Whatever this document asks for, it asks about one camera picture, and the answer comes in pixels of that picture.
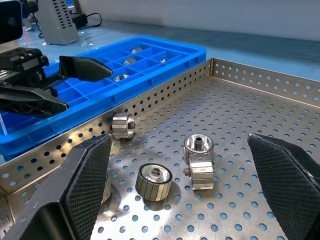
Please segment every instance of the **perforated metal tray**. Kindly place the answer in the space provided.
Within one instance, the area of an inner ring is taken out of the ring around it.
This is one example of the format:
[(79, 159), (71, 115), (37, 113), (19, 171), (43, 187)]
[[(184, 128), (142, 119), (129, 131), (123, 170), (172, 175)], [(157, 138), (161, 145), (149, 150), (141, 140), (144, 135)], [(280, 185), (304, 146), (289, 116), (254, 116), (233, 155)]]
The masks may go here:
[[(317, 161), (319, 92), (320, 83), (309, 79), (220, 59), (200, 64), (2, 165), (1, 238), (69, 150), (111, 133), (111, 116), (127, 111), (137, 128), (132, 140), (113, 139), (113, 193), (101, 206), (93, 240), (286, 240), (262, 193), (247, 136), (286, 140)], [(183, 174), (182, 145), (193, 133), (214, 141), (213, 190), (192, 191)], [(165, 201), (136, 193), (138, 168), (148, 162), (174, 175)]]

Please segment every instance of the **blue plastic tray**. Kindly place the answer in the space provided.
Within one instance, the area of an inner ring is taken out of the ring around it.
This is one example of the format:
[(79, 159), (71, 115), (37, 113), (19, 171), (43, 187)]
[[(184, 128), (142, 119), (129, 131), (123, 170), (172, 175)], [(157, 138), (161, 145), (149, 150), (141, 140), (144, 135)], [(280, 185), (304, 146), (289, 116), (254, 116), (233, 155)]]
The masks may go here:
[[(137, 47), (141, 47), (142, 51), (132, 54), (131, 50)], [(113, 70), (113, 76), (99, 82), (69, 78), (57, 85), (55, 88), (58, 90), (58, 98), (68, 102), (70, 109), (47, 119), (2, 112), (2, 127), (5, 128), (0, 132), (0, 154), (6, 160), (203, 63), (206, 60), (206, 50), (193, 45), (139, 36), (78, 56), (101, 61)], [(124, 60), (131, 57), (137, 62), (124, 65)], [(169, 60), (162, 63), (160, 60), (164, 58)], [(58, 63), (45, 67), (46, 75), (58, 71), (58, 67)], [(120, 74), (128, 74), (130, 77), (114, 82), (114, 77)]]

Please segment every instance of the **light blue table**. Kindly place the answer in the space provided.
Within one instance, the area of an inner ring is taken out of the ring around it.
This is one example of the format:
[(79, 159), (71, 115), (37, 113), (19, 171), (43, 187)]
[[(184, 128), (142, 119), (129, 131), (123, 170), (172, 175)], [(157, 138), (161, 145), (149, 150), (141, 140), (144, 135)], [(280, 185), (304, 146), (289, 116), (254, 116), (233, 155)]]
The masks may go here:
[[(96, 19), (89, 22), (97, 24)], [(38, 38), (38, 32), (25, 32), (19, 42), (22, 47), (39, 48), (54, 62), (59, 55), (73, 56), (137, 35), (148, 35), (205, 47), (207, 59), (220, 58), (320, 81), (320, 42), (111, 21), (80, 31), (79, 35), (80, 41), (67, 46), (48, 45)]]

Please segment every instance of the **black cable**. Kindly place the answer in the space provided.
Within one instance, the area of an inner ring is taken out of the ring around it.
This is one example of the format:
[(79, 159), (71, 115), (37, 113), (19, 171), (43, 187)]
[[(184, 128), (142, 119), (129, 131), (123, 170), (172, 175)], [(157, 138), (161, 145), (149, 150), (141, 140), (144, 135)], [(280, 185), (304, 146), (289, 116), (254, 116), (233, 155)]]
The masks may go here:
[(93, 27), (99, 27), (99, 26), (102, 24), (102, 16), (101, 16), (100, 13), (94, 12), (94, 13), (91, 13), (91, 14), (86, 15), (86, 17), (90, 17), (90, 16), (92, 16), (92, 15), (99, 15), (99, 17), (100, 17), (100, 23), (97, 24), (97, 25), (84, 26), (84, 27), (78, 28), (77, 30), (84, 30), (84, 29), (89, 29), (89, 28), (93, 28)]
[(40, 30), (40, 25), (39, 25), (38, 19), (36, 18), (36, 15), (35, 15), (34, 12), (32, 13), (32, 16), (34, 17), (34, 22), (35, 22), (36, 28), (40, 31), (40, 33), (38, 34), (38, 37), (40, 39), (43, 39), (44, 36), (43, 36), (43, 34), (42, 34), (41, 30)]

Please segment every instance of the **textured gripper pad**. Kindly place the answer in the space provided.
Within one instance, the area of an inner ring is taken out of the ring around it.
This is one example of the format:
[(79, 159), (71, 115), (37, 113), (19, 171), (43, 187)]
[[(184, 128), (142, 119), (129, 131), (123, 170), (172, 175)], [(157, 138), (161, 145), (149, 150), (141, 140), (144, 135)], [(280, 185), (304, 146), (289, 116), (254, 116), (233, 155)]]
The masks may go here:
[(320, 191), (305, 168), (317, 175), (320, 167), (302, 148), (276, 138), (251, 134), (248, 144), (266, 201), (287, 238), (320, 240)]
[[(77, 240), (91, 238), (105, 189), (111, 137), (90, 145), (96, 141), (94, 137), (82, 143), (86, 148), (83, 162), (63, 201), (63, 208)], [(68, 157), (81, 158), (72, 155), (71, 151)]]

